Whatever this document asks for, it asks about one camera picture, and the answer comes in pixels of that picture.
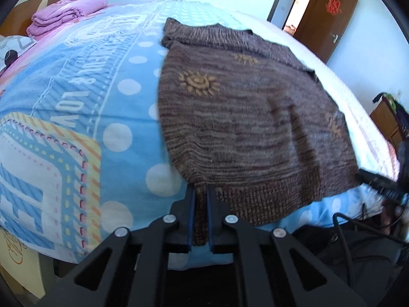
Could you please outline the person right hand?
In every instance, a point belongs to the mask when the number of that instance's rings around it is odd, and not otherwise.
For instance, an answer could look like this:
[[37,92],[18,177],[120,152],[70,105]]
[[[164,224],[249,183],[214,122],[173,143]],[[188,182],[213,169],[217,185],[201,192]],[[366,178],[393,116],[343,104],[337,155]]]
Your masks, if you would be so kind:
[[381,204],[382,232],[406,240],[408,235],[408,207],[398,206],[386,198],[383,198]]

